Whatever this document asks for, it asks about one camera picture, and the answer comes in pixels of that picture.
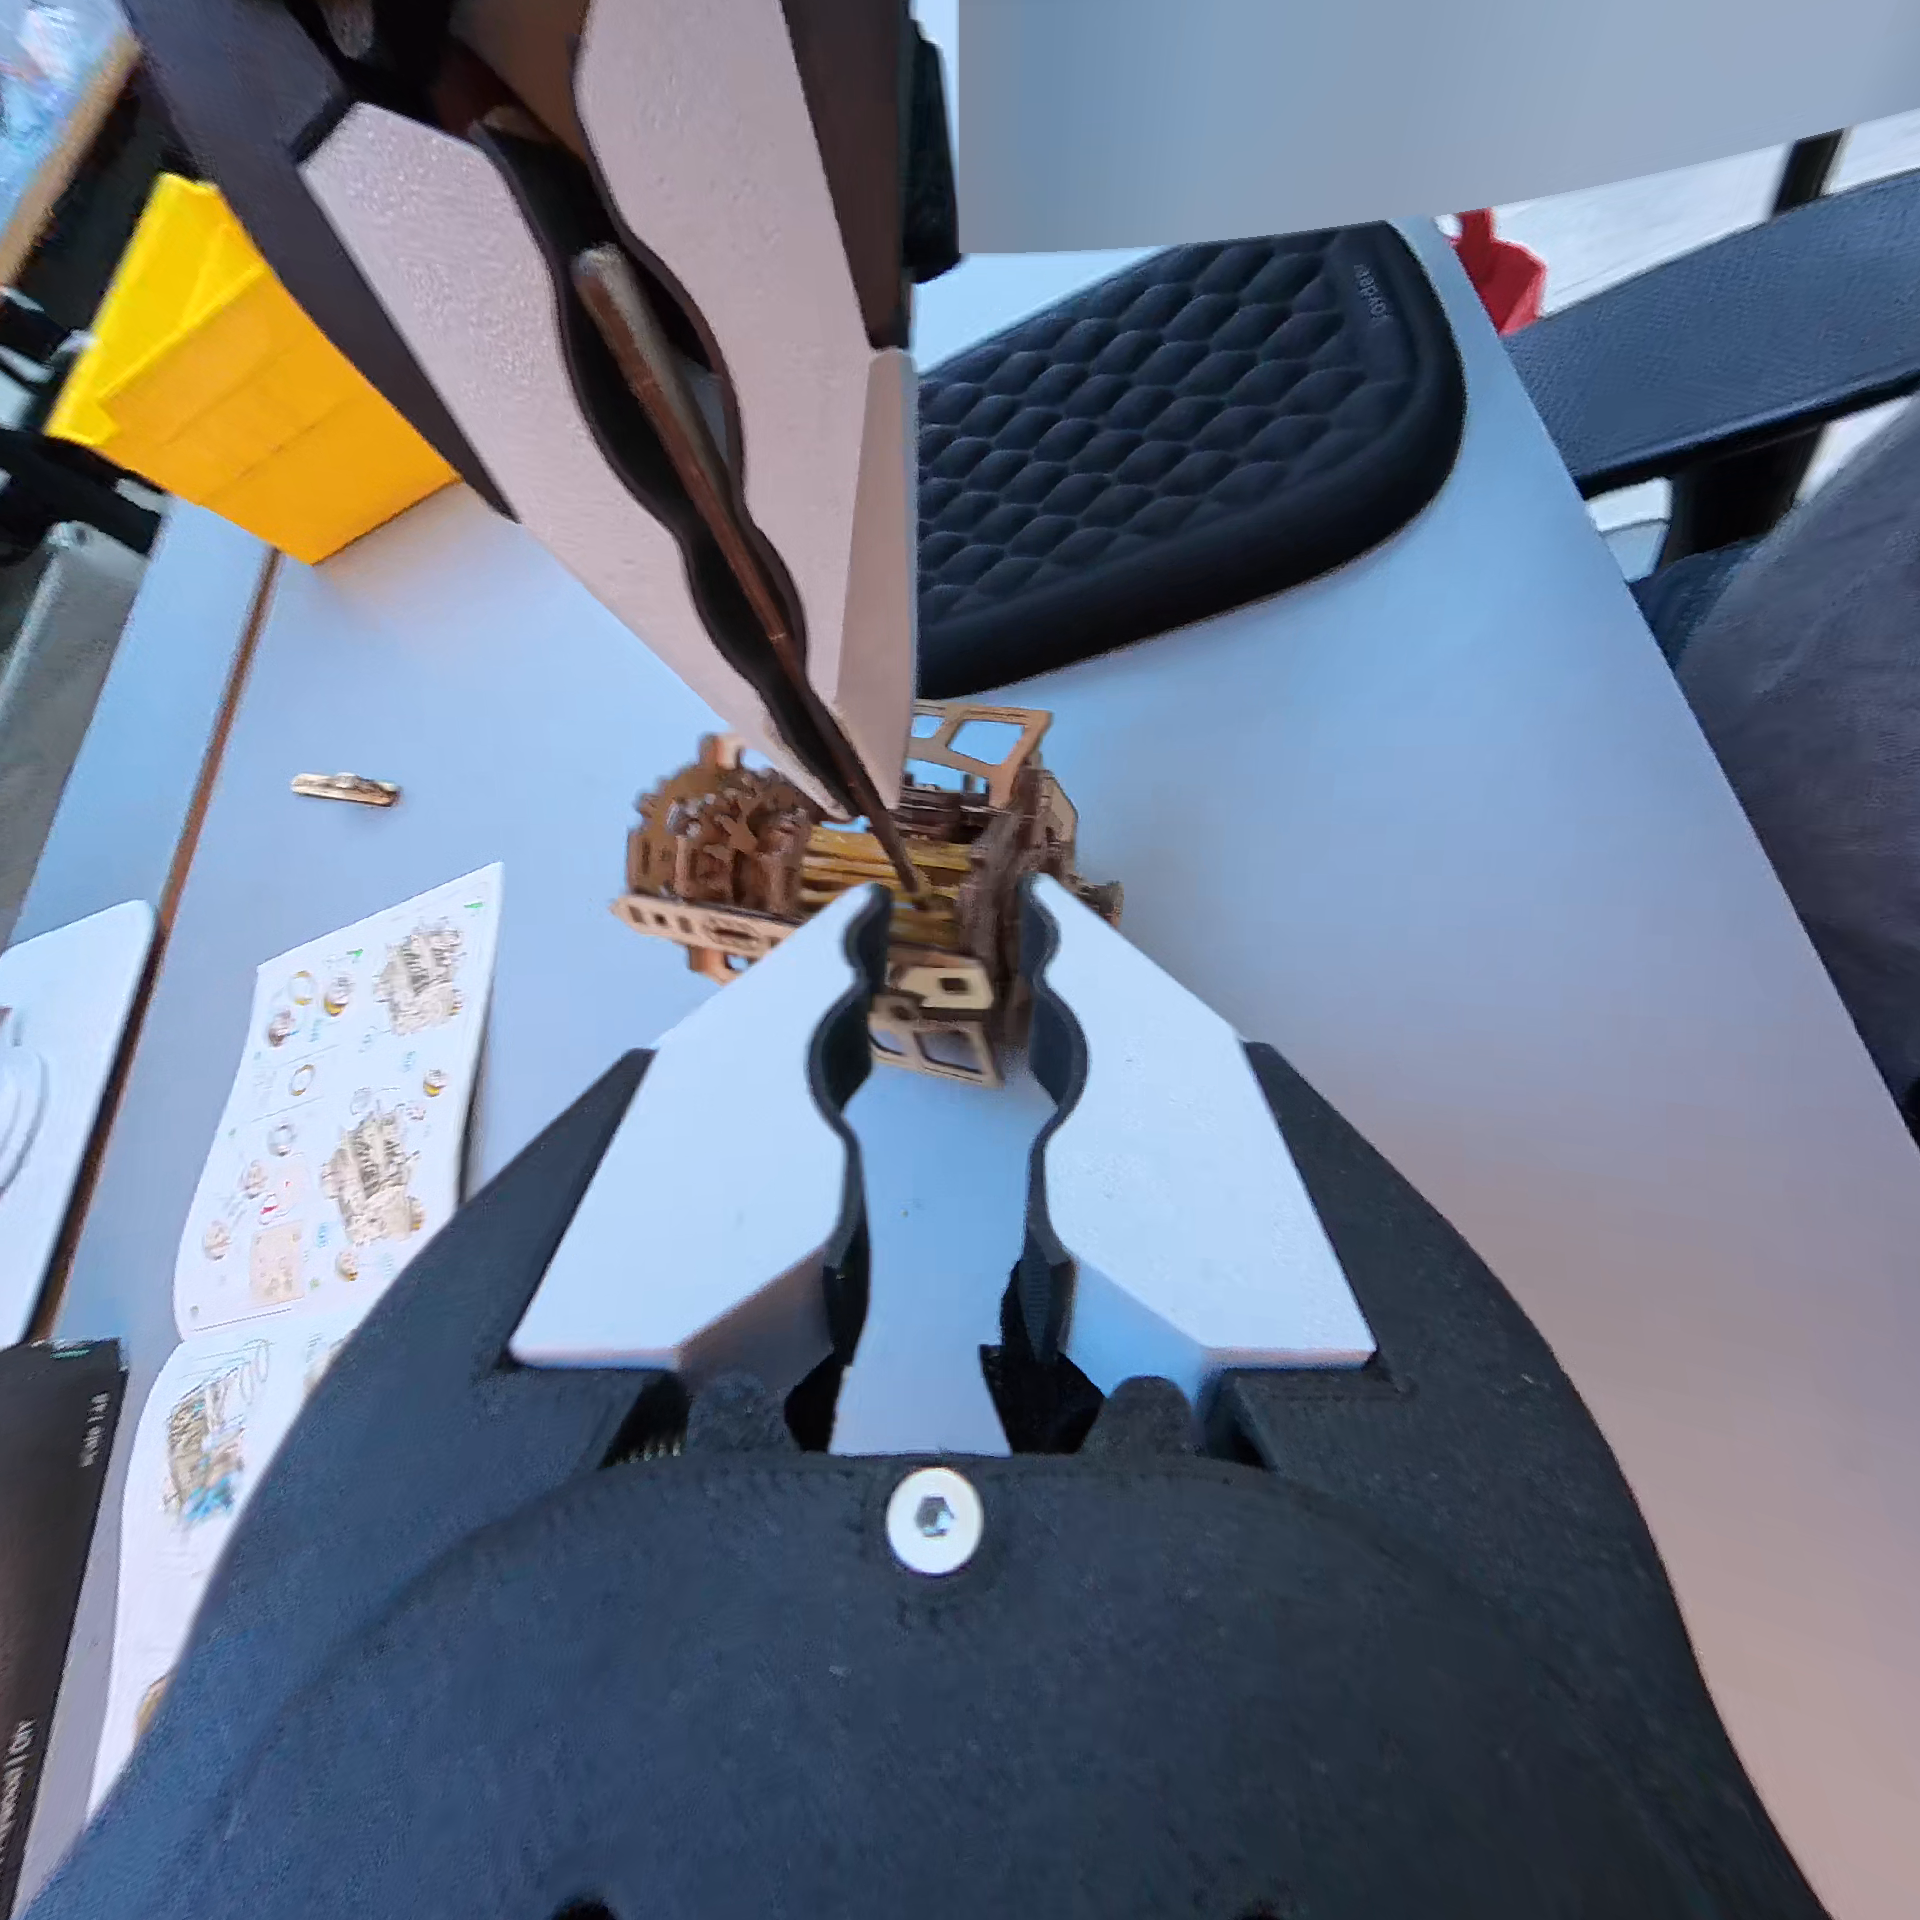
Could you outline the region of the printed instruction sheet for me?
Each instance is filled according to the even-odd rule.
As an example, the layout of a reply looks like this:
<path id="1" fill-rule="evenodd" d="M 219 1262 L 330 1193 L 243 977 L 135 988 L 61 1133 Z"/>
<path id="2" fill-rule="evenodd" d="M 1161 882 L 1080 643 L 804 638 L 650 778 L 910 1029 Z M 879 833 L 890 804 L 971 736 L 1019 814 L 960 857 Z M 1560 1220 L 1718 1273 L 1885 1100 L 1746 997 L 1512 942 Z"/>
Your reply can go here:
<path id="1" fill-rule="evenodd" d="M 132 1436 L 88 1810 L 153 1719 L 305 1399 L 461 1201 L 502 877 L 482 865 L 259 965 L 179 1232 L 179 1344 Z"/>

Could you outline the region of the black honeycomb cushion pad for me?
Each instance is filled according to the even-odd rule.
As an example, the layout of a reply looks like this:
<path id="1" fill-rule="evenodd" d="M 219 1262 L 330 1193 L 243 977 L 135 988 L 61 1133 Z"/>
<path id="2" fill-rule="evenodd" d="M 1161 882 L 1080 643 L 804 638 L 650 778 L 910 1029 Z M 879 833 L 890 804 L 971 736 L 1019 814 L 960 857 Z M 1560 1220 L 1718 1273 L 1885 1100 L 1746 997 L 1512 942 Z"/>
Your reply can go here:
<path id="1" fill-rule="evenodd" d="M 1336 571 L 1467 434 L 1384 222 L 1153 252 L 921 374 L 917 695 L 960 700 Z"/>

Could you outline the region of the white plate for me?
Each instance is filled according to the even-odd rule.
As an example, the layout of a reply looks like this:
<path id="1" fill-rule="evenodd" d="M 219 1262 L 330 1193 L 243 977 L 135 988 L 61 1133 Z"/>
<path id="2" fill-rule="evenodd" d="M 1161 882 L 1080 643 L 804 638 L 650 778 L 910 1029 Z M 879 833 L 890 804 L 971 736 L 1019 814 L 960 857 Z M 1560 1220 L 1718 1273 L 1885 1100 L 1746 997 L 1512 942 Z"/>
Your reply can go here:
<path id="1" fill-rule="evenodd" d="M 4 1348 L 37 1319 L 153 924 L 121 902 L 4 952 Z"/>

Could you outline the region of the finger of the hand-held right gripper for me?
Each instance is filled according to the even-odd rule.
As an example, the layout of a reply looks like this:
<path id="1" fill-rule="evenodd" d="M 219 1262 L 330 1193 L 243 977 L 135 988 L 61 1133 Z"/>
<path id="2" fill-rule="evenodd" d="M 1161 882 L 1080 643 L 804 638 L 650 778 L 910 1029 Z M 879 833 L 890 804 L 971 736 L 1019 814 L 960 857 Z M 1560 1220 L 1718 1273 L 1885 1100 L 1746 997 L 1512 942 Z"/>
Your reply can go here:
<path id="1" fill-rule="evenodd" d="M 572 90 L 589 155 L 517 103 L 469 140 L 568 279 L 591 245 L 633 260 L 806 678 L 891 808 L 917 682 L 917 370 L 869 340 L 780 2 L 591 2 Z"/>
<path id="2" fill-rule="evenodd" d="M 505 499 L 750 752 L 850 815 L 642 406 L 489 142 L 354 103 L 305 186 Z"/>

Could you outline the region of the yellow plastic bin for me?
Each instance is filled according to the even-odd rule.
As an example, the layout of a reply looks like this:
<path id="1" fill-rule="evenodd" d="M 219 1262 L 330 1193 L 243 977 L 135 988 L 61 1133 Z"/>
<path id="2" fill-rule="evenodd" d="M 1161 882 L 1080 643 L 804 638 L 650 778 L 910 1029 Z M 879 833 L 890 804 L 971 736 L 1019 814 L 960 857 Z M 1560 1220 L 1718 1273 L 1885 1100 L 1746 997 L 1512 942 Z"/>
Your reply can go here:
<path id="1" fill-rule="evenodd" d="M 47 419 L 316 565 L 459 470 L 330 346 L 213 183 L 157 175 Z"/>

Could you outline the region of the red object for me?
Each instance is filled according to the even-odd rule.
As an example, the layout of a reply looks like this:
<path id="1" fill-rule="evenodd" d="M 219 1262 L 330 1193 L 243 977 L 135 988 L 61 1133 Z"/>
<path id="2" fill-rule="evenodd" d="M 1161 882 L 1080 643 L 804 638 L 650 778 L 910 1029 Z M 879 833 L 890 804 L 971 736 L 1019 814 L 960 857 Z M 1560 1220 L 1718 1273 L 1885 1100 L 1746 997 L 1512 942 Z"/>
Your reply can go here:
<path id="1" fill-rule="evenodd" d="M 1504 340 L 1541 315 L 1549 263 L 1500 235 L 1489 205 L 1457 211 L 1454 253 L 1470 278 L 1489 324 Z"/>

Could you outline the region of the black stand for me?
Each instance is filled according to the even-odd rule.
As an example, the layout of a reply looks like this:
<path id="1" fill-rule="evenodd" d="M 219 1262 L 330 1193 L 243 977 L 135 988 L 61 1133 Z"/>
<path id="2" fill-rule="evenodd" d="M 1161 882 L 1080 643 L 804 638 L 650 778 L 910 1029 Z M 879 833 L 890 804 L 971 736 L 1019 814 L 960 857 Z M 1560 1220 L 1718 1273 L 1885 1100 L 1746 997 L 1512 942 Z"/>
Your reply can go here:
<path id="1" fill-rule="evenodd" d="M 121 493 L 132 472 L 47 431 L 88 343 L 88 332 L 4 287 L 4 372 L 29 362 L 25 410 L 21 425 L 4 425 L 4 567 L 22 565 L 61 521 L 88 525 L 142 559 L 153 552 L 161 511 Z"/>

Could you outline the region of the dark grey cloth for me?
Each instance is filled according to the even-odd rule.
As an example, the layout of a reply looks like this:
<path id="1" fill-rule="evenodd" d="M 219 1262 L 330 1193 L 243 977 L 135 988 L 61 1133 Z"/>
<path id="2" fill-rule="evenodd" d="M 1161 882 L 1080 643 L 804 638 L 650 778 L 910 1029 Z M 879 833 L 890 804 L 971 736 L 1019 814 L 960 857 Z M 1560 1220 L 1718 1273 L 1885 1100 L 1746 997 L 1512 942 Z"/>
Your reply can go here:
<path id="1" fill-rule="evenodd" d="M 1917 406 L 1765 537 L 1632 595 L 1917 1133 Z"/>

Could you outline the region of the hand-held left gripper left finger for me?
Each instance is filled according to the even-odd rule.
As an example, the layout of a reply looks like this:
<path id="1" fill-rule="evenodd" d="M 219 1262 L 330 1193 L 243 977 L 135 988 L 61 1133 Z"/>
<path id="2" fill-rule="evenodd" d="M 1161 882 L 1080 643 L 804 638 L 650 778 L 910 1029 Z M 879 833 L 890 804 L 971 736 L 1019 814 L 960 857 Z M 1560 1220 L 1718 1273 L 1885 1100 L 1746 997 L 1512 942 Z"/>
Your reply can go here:
<path id="1" fill-rule="evenodd" d="M 675 1022 L 509 1339 L 539 1369 L 806 1378 L 851 1362 L 869 1229 L 846 1102 L 891 896 L 839 896 Z"/>

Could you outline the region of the wooden mechanical model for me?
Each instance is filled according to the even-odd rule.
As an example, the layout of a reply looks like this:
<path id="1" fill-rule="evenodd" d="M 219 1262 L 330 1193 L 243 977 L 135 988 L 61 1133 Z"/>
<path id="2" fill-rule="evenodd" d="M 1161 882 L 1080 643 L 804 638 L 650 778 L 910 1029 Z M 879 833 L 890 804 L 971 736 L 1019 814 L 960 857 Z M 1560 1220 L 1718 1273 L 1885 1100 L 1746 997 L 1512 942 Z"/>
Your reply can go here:
<path id="1" fill-rule="evenodd" d="M 917 701 L 891 823 L 917 888 L 869 823 L 832 823 L 776 771 L 744 762 L 736 736 L 637 800 L 628 892 L 611 905 L 637 934 L 685 951 L 730 983 L 842 892 L 891 892 L 886 978 L 869 1011 L 874 1060 L 999 1088 L 1022 1044 L 1019 882 L 1050 876 L 1106 924 L 1124 886 L 1076 865 L 1077 814 L 1041 762 L 1050 708 Z"/>

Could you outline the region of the black chair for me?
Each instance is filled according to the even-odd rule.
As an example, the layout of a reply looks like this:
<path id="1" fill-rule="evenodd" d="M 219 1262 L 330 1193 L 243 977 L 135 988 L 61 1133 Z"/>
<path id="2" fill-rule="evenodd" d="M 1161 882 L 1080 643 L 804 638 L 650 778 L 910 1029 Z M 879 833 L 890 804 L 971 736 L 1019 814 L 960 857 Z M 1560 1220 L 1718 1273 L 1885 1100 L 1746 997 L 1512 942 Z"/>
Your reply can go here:
<path id="1" fill-rule="evenodd" d="M 1623 576 L 1759 537 L 1917 401 L 1917 111 L 1500 209 L 1521 381 Z"/>

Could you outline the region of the black box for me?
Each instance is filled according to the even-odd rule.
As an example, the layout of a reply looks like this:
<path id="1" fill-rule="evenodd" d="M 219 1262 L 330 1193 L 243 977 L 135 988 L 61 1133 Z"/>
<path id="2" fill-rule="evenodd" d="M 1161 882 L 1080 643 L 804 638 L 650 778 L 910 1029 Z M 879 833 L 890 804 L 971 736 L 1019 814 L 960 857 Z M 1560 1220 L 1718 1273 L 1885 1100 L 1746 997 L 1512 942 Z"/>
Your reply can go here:
<path id="1" fill-rule="evenodd" d="M 125 1381 L 118 1339 L 4 1350 L 4 1918 L 21 1886 Z"/>

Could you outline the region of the colourful printed box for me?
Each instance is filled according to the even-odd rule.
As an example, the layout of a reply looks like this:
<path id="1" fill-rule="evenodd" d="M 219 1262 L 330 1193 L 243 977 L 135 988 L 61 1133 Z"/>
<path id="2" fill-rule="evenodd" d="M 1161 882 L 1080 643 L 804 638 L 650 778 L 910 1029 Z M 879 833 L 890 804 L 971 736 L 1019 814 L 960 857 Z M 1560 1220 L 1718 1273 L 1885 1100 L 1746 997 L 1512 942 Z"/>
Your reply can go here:
<path id="1" fill-rule="evenodd" d="M 118 2 L 4 2 L 4 285 L 17 285 L 139 66 Z"/>

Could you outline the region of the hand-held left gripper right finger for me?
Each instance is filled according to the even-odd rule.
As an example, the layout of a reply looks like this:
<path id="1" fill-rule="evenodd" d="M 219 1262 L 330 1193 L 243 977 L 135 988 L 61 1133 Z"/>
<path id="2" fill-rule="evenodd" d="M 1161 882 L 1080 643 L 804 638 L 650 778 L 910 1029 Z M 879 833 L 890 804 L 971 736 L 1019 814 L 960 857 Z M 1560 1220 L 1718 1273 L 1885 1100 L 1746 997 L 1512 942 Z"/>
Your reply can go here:
<path id="1" fill-rule="evenodd" d="M 1054 877 L 1022 886 L 1029 1159 L 1022 1324 L 1093 1388 L 1362 1369 L 1375 1333 L 1239 1029 Z"/>

